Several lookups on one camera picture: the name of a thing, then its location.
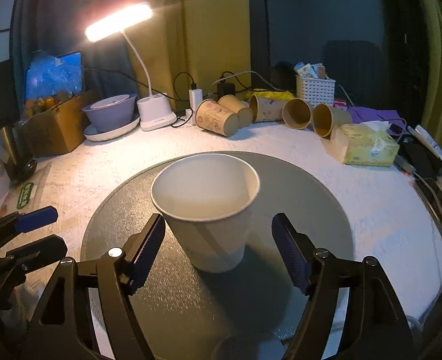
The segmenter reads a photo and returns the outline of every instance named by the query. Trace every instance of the brown paper cup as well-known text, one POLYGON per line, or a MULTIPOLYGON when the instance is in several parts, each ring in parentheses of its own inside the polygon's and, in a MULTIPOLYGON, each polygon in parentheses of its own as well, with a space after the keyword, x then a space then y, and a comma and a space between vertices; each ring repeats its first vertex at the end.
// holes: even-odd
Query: brown paper cup
POLYGON ((218 104, 238 114, 239 128, 248 127, 253 122, 253 110, 241 103, 236 96, 227 94, 218 100, 218 104))
POLYGON ((281 114, 284 123, 295 130, 301 130, 310 125, 313 107, 304 100, 294 98, 284 104, 281 114))
POLYGON ((349 112, 327 104, 318 104, 313 110, 314 132, 322 138, 328 138, 334 126, 352 123, 349 112))
POLYGON ((212 99, 205 100, 198 106, 195 118, 198 127, 225 137, 236 134, 239 129, 237 114, 212 99))
POLYGON ((272 122, 282 120, 283 100, 268 99, 254 95, 249 100, 249 108, 254 112, 254 122, 272 122))

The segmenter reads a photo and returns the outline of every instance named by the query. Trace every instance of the blue gripper pad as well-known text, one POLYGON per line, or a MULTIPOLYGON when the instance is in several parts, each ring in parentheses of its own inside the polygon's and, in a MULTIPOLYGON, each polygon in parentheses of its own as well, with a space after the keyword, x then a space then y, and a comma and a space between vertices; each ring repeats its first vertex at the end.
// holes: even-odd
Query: blue gripper pad
POLYGON ((21 214, 14 228, 17 233, 28 233, 40 227, 50 225, 58 220, 58 212, 53 206, 47 206, 39 210, 21 214))
POLYGON ((310 264, 302 257, 289 227, 291 227, 291 231, 296 231, 285 214, 280 213, 273 217, 271 226, 273 239, 284 261, 287 273, 289 273, 294 287, 307 294, 310 264))
POLYGON ((158 254, 159 248, 164 240, 166 232, 166 223, 164 218, 159 215, 159 218, 154 221, 149 233, 146 235, 144 242, 133 261, 133 271, 128 282, 129 295, 133 295, 136 290, 144 285, 147 275, 150 273, 151 266, 158 254))

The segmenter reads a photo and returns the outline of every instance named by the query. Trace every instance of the purple bowl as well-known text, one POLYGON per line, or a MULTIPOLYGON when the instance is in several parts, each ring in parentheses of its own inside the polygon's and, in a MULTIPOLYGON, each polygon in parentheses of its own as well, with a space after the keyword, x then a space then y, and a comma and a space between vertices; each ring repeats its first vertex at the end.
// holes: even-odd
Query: purple bowl
POLYGON ((87 105, 83 112, 97 132, 109 132, 131 122, 135 100, 135 94, 122 94, 87 105))

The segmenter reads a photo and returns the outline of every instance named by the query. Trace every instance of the cardboard box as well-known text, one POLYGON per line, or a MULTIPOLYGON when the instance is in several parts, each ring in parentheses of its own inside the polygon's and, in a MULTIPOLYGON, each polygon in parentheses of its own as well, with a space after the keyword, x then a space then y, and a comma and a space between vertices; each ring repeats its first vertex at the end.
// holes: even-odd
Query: cardboard box
POLYGON ((16 126, 18 135, 36 158, 72 152, 90 124, 82 109, 98 100, 97 91, 82 93, 16 126))
POLYGON ((399 145, 384 131, 365 124, 335 126, 327 151, 342 164, 390 167, 399 145))

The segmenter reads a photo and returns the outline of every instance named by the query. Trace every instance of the white lamp base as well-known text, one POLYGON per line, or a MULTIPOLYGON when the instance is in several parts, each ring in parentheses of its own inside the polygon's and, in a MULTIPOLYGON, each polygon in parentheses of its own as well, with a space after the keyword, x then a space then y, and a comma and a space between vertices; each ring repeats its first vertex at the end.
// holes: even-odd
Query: white lamp base
POLYGON ((168 98, 163 93, 139 99, 139 116, 141 117, 141 130, 152 131, 174 123, 177 116, 171 110, 168 98))
POLYGON ((162 117, 160 119, 151 120, 149 122, 141 122, 141 130, 143 131, 152 131, 156 128, 161 128, 165 126, 169 126, 174 123, 177 119, 177 116, 174 112, 171 112, 169 115, 162 117))

